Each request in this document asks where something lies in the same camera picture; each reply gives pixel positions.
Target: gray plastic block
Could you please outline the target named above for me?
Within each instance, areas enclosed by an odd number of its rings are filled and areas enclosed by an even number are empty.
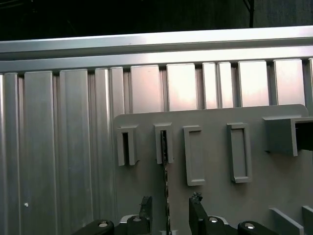
[[[138,161],[135,142],[136,127],[136,125],[127,127],[124,126],[116,130],[119,166],[125,165],[126,163],[129,163],[129,165],[135,165]]]
[[[267,151],[298,156],[301,149],[313,150],[313,117],[265,118]]]
[[[171,123],[158,123],[155,124],[156,131],[156,161],[158,164],[162,164],[162,151],[161,151],[161,131],[166,131],[167,139],[167,158],[168,163],[173,163],[173,134]]]
[[[276,208],[271,208],[270,210],[273,213],[277,233],[282,235],[304,235],[303,226]]]
[[[308,206],[302,207],[302,218],[304,232],[306,235],[313,235],[313,209]]]
[[[165,231],[166,205],[164,197],[163,167],[156,160],[156,125],[170,123],[174,162],[167,165],[171,230],[179,235],[190,235],[188,200],[193,193],[201,192],[202,205],[207,214],[224,217],[231,226],[252,220],[274,229],[269,208],[279,208],[297,223],[302,223],[303,205],[313,205],[313,163],[310,151],[299,151],[296,158],[265,151],[267,145],[266,121],[273,117],[305,118],[308,111],[303,105],[193,110],[164,113],[121,115],[113,121],[113,139],[121,126],[137,125],[135,134],[136,154],[140,161],[135,166],[118,166],[117,146],[114,148],[115,184],[118,216],[137,211],[142,195],[154,199],[153,234]],[[251,149],[251,183],[234,184],[230,181],[229,123],[248,125]],[[189,133],[192,147],[186,155],[184,127],[199,126],[200,132]],[[240,144],[243,143],[241,132]],[[188,185],[186,156],[190,165],[199,163],[198,152],[202,148],[203,176],[191,174],[191,179],[204,179],[205,185]],[[236,159],[240,166],[246,157]],[[243,167],[235,170],[235,176],[247,176]]]
[[[205,184],[203,146],[200,126],[184,126],[186,173],[188,186]]]
[[[252,181],[252,163],[249,125],[227,124],[229,141],[230,179],[235,183]]]

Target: gray plastic bracket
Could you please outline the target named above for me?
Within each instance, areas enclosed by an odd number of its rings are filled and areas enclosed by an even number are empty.
[[[302,207],[302,218],[304,232],[306,235],[313,235],[313,209],[308,206]]]
[[[201,127],[184,126],[186,173],[188,186],[205,184]]]
[[[138,161],[136,155],[135,130],[136,126],[124,126],[117,129],[117,156],[118,165],[123,166],[126,163],[135,165]]]
[[[252,181],[252,163],[249,125],[227,124],[229,141],[230,179],[235,183]]]
[[[277,233],[283,235],[304,235],[303,226],[276,208],[271,208],[270,210],[273,213]]]
[[[298,150],[313,150],[313,117],[263,118],[267,151],[298,156]]]
[[[173,133],[171,123],[154,124],[156,131],[156,161],[157,164],[162,164],[162,150],[161,150],[161,131],[166,131],[167,140],[167,158],[168,163],[173,163]]]

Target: rectangular holder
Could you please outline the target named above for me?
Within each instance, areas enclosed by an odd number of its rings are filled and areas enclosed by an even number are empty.
[[[229,141],[230,179],[235,183],[252,181],[252,163],[249,125],[227,124]]]
[[[116,130],[118,165],[135,165],[136,155],[135,130],[137,126],[121,127]]]
[[[184,126],[186,173],[188,186],[205,184],[201,127]]]
[[[263,119],[267,134],[266,151],[294,157],[301,149],[313,151],[313,117]]]
[[[283,235],[304,235],[304,228],[276,208],[270,209],[273,213],[276,232]]]

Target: metal screw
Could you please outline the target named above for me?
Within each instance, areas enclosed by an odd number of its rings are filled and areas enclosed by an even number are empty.
[[[108,224],[107,224],[106,222],[101,222],[101,223],[99,224],[99,227],[100,227],[100,228],[105,228],[107,225],[108,225]]]
[[[141,219],[139,217],[136,217],[136,218],[133,219],[133,221],[139,222],[139,221],[141,221]]]
[[[210,218],[209,218],[209,221],[212,222],[212,223],[216,223],[216,222],[217,222],[217,218],[210,217]]]
[[[249,223],[246,223],[245,227],[248,228],[248,229],[254,229],[254,225],[253,224],[249,224]]]

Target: vertical metal strip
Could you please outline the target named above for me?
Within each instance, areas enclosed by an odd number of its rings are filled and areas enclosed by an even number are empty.
[[[268,106],[268,75],[265,61],[238,63],[241,106]]]
[[[310,115],[313,115],[313,62],[309,59],[303,64],[303,83],[304,83],[304,95],[305,105]]]
[[[198,108],[194,64],[167,65],[169,111]]]
[[[125,113],[123,68],[110,69],[112,117]]]
[[[5,140],[5,96],[4,96],[4,78],[0,74],[0,203],[3,207],[0,210],[0,231],[4,235],[9,234],[9,210],[8,210],[8,177],[7,177],[7,158],[6,158],[6,140]]]
[[[273,65],[277,104],[305,105],[302,61],[300,59],[274,60]]]
[[[98,161],[98,187],[100,193],[100,216],[111,218],[116,223],[116,192],[112,150],[112,120],[110,77],[108,69],[95,71],[95,115]]]
[[[204,97],[206,109],[218,108],[216,64],[203,63]]]
[[[131,67],[133,113],[163,111],[161,82],[157,65]]]
[[[229,62],[217,64],[219,108],[233,108],[233,82]]]
[[[18,75],[7,73],[2,81],[5,96],[3,97],[5,120],[5,148],[7,187],[7,228],[8,234],[20,233],[20,167],[19,167],[19,103],[18,103]]]
[[[66,182],[70,233],[93,220],[90,170],[89,97],[87,70],[60,72],[60,121],[62,149],[60,164]]]
[[[33,235],[46,231],[49,235],[56,235],[58,212],[55,197],[52,73],[26,73],[24,98],[25,155],[22,165],[27,183],[23,181],[22,186],[23,232],[25,235]],[[38,223],[38,218],[45,223]]]
[[[97,157],[96,127],[96,99],[95,99],[95,72],[88,73],[88,100],[89,100],[89,128],[90,128],[90,166],[91,166],[91,188],[92,188],[92,211],[94,218],[100,218],[100,193],[99,172]]]

